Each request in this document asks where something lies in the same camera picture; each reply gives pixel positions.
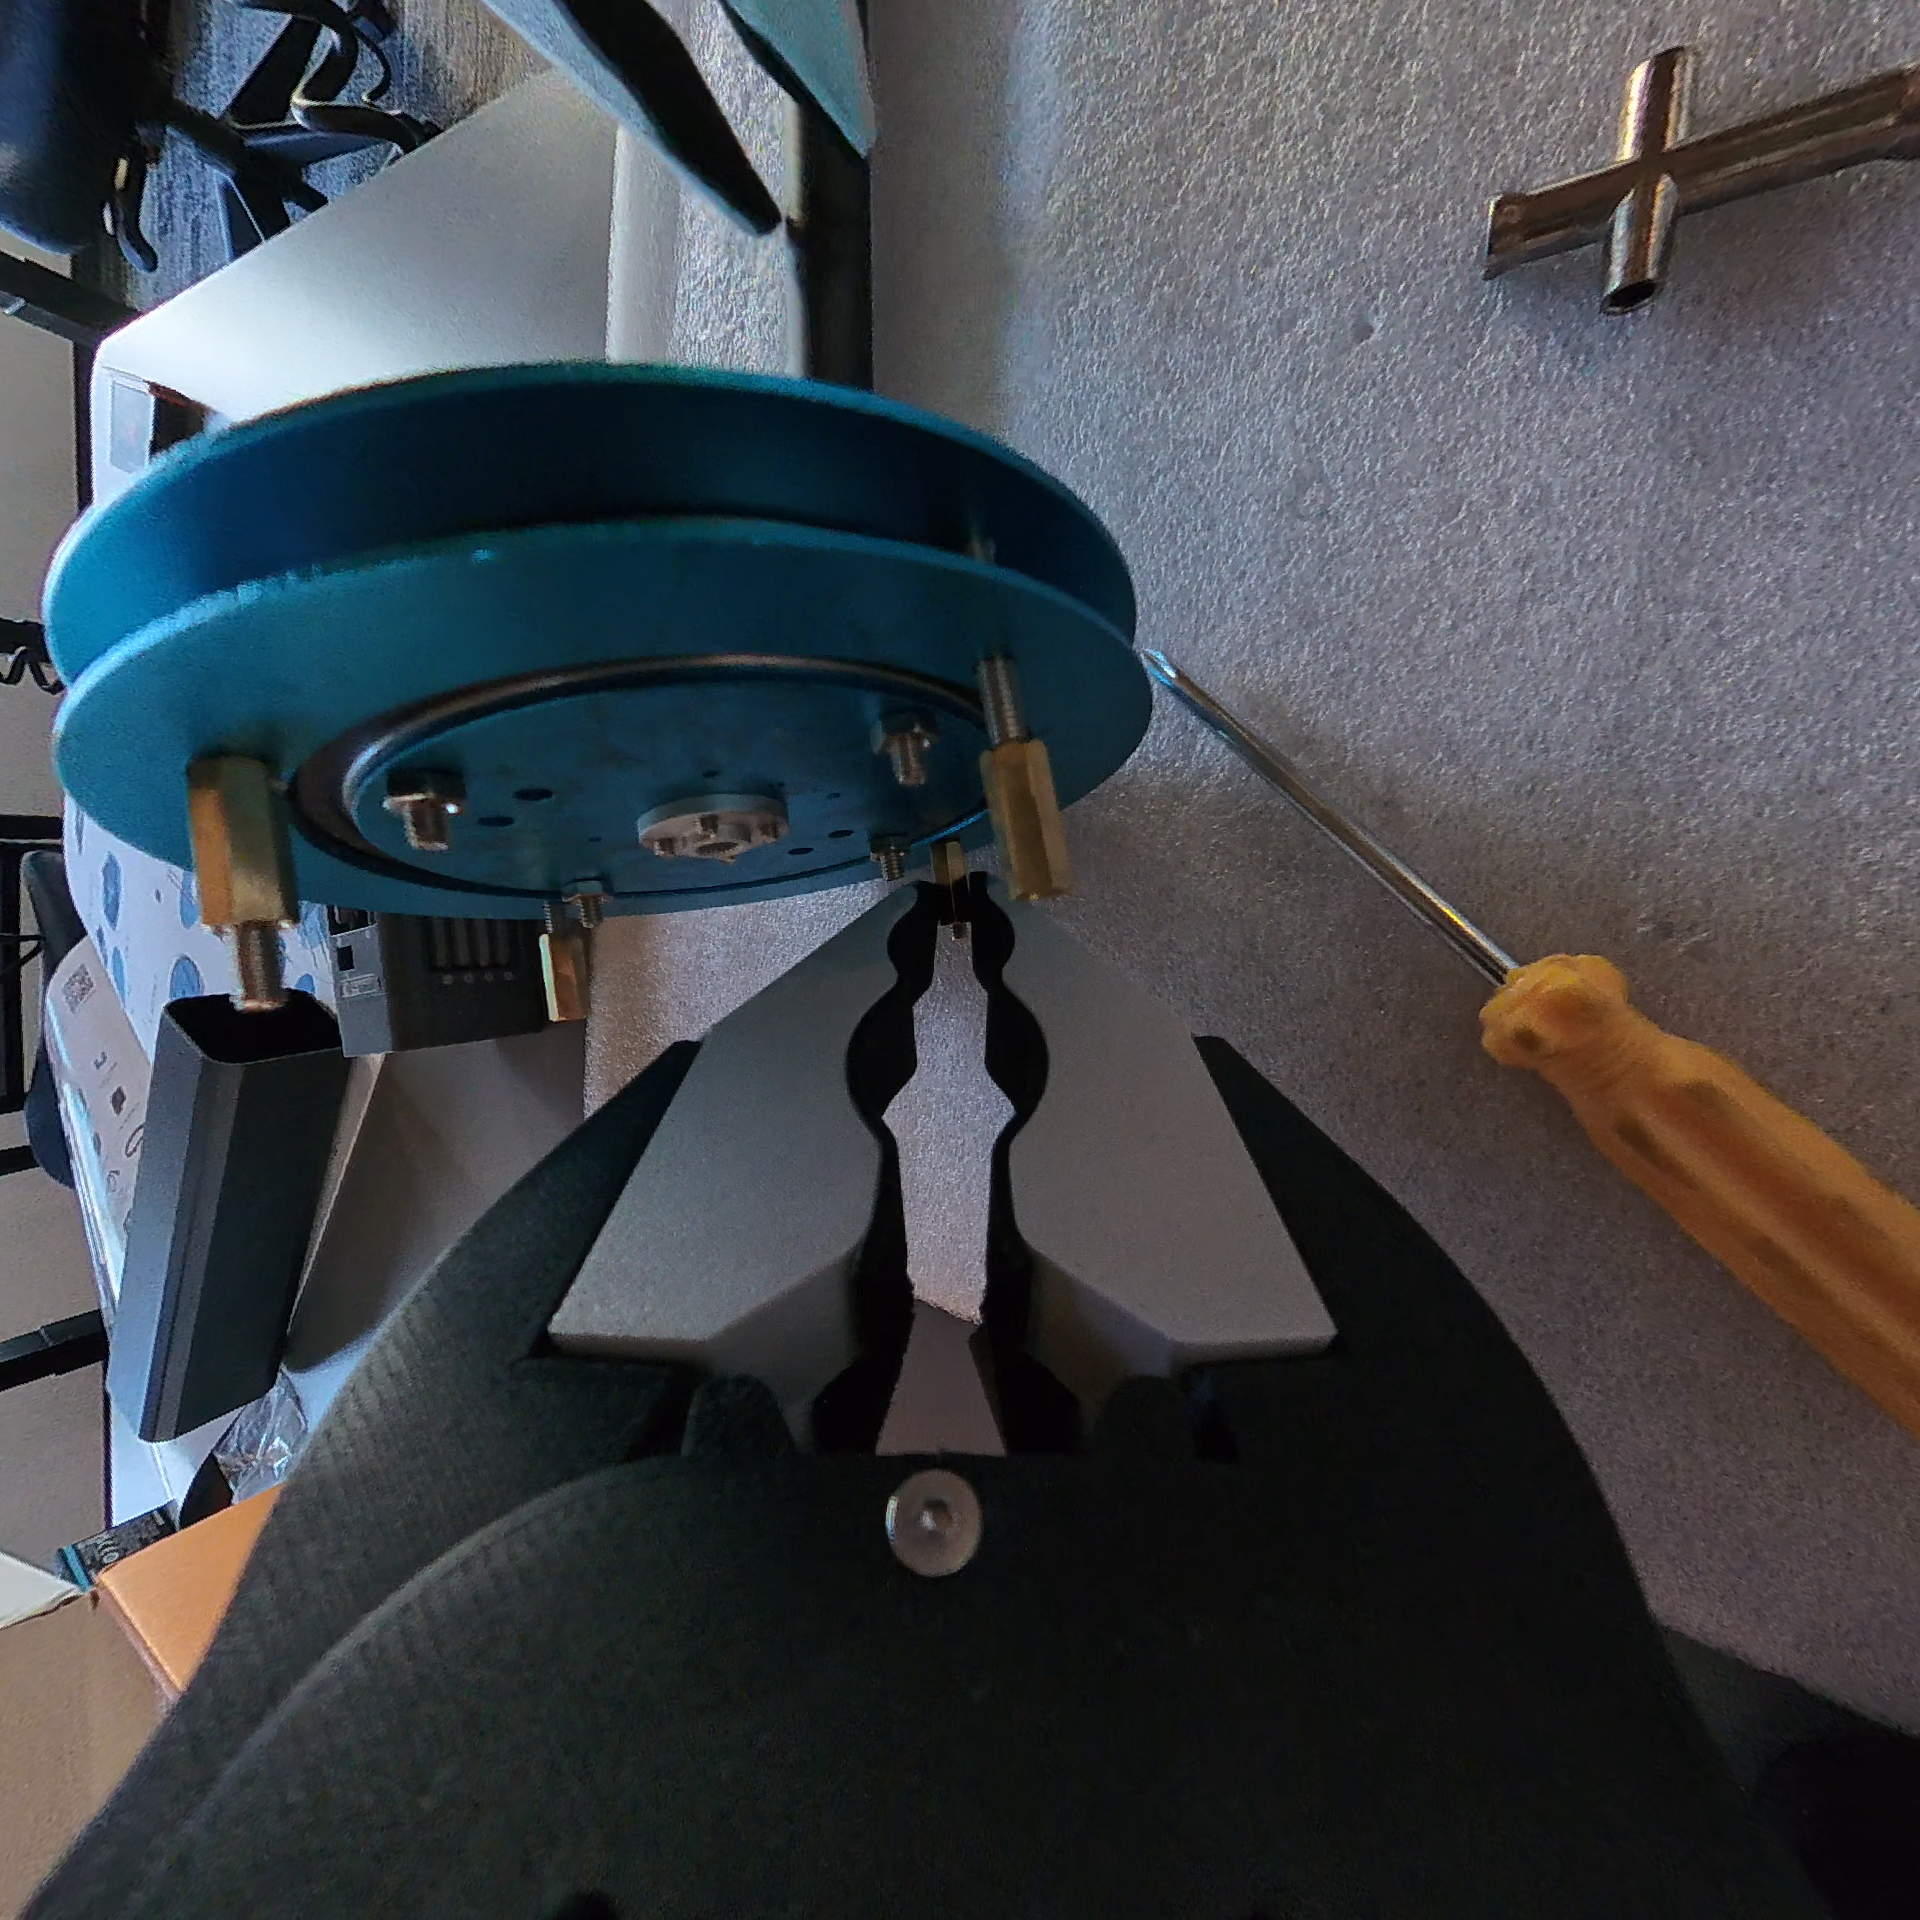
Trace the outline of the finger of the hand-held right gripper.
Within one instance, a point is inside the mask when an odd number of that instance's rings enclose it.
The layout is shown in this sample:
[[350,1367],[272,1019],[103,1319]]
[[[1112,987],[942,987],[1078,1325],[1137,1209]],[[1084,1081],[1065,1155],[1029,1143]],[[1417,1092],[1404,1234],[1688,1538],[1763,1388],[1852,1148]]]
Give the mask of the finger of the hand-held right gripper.
[[487,3],[541,59],[611,113],[743,230],[783,225],[726,115],[671,26],[645,3]]
[[788,354],[804,377],[873,385],[873,84],[856,3],[724,3],[788,98],[783,251]]

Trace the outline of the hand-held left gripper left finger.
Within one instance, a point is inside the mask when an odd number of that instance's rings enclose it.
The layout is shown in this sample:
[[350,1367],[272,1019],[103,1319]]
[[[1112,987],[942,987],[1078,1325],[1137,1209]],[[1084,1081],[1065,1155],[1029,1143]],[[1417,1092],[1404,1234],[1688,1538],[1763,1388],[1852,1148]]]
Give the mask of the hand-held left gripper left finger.
[[752,1377],[873,1452],[913,1315],[895,1148],[939,913],[905,882],[711,1029],[564,1301],[564,1353]]

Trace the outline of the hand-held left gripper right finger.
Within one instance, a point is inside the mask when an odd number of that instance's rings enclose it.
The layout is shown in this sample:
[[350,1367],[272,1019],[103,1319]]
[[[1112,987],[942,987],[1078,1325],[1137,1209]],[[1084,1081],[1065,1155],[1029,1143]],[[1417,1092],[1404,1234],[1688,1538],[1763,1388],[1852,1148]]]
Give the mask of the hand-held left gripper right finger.
[[1015,1453],[1136,1377],[1321,1353],[1335,1323],[1187,1023],[1041,907],[968,879],[992,1150],[976,1355]]

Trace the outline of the blue double disc turntable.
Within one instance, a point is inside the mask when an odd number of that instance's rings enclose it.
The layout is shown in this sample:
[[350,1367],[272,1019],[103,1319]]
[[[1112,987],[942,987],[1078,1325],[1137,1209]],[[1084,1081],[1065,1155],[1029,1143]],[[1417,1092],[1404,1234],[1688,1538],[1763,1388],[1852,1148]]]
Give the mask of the blue double disc turntable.
[[187,865],[187,766],[277,779],[303,902],[534,921],[835,889],[992,839],[976,668],[1057,803],[1137,748],[1097,516],[957,423],[697,367],[425,374],[196,437],[61,542],[54,769]]

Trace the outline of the black screwdriver bit case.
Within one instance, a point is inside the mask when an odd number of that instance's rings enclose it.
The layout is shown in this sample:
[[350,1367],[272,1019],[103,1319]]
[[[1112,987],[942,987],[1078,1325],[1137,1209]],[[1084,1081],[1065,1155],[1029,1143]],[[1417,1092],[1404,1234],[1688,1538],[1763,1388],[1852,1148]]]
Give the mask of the black screwdriver bit case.
[[524,918],[421,918],[329,906],[342,1057],[467,1045],[547,1027],[540,934]]

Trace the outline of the dark grey case sleeve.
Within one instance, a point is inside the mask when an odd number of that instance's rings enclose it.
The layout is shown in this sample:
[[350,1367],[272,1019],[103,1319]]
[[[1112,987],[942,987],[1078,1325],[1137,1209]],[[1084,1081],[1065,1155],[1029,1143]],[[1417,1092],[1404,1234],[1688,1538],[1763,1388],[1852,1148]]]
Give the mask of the dark grey case sleeve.
[[305,993],[160,1012],[110,1330],[108,1395],[168,1443],[277,1381],[347,1087],[339,1023]]

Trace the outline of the clear plastic bag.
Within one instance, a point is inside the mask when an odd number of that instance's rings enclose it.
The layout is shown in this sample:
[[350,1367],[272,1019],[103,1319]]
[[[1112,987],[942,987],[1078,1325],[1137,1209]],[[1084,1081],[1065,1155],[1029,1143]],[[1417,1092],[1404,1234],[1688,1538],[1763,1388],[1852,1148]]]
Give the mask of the clear plastic bag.
[[240,1407],[214,1450],[203,1459],[179,1503],[179,1526],[224,1513],[231,1503],[260,1497],[284,1482],[309,1436],[296,1381],[279,1371],[273,1388]]

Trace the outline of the black office chair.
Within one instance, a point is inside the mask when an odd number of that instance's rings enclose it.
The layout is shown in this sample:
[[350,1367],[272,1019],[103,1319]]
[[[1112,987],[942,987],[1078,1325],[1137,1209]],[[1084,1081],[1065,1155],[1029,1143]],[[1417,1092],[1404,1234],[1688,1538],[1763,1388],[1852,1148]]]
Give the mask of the black office chair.
[[367,149],[411,153],[439,125],[393,113],[375,3],[252,3],[285,26],[229,105],[212,115],[176,93],[168,4],[1,4],[1,222],[61,257],[111,234],[128,262],[156,273],[142,202],[165,138],[181,134],[220,175],[229,257],[287,230],[326,204],[305,180],[325,161]]

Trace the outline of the large brass hex standoff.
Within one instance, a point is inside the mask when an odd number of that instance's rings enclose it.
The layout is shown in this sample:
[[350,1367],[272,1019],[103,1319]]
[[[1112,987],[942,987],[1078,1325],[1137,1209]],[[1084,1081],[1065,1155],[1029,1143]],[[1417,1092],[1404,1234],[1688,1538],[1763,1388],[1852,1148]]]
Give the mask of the large brass hex standoff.
[[285,1003],[281,932],[299,924],[293,851],[273,770],[211,754],[185,770],[199,916],[231,945],[241,1012]]

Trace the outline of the white blue printed paper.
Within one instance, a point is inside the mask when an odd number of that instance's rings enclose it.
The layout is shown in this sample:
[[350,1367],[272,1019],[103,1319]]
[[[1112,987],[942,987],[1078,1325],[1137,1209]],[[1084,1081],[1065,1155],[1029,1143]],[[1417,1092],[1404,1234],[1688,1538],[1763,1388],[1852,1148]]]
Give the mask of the white blue printed paper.
[[41,996],[69,1161],[103,1319],[111,1323],[128,1253],[152,1045],[165,1002],[208,986],[191,877],[144,855],[70,804],[63,882],[79,939]]

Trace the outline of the orange cardboard box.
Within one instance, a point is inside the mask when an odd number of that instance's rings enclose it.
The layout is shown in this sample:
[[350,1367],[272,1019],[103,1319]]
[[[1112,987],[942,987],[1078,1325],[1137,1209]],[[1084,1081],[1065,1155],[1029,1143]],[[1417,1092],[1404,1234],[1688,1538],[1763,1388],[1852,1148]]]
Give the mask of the orange cardboard box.
[[273,1494],[144,1546],[99,1591],[1,1559],[1,1916],[103,1809],[200,1665]]

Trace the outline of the white foam mat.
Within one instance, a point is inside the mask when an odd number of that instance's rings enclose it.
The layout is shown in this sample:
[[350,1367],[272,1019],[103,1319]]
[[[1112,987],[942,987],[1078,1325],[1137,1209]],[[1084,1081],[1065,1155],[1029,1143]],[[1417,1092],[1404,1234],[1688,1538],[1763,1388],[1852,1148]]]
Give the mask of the white foam mat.
[[[1481,279],[1633,62],[1727,127],[1916,4],[873,4],[878,380],[1060,476],[1140,635],[1508,951],[1605,954],[1916,1193],[1916,167]],[[1916,1721],[1916,1443],[1486,1060],[1481,986],[1176,705],[1060,921],[1499,1309],[1659,1615]]]

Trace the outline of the metal cross wrench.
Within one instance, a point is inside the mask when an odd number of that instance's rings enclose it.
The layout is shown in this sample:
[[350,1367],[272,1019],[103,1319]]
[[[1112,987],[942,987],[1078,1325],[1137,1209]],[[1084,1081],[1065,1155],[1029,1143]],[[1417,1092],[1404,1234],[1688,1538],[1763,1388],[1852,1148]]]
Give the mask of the metal cross wrench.
[[1884,71],[1710,134],[1688,134],[1693,52],[1684,44],[1627,78],[1608,164],[1491,204],[1481,274],[1603,251],[1599,311],[1629,313],[1667,284],[1678,225],[1878,161],[1917,155],[1917,68]]

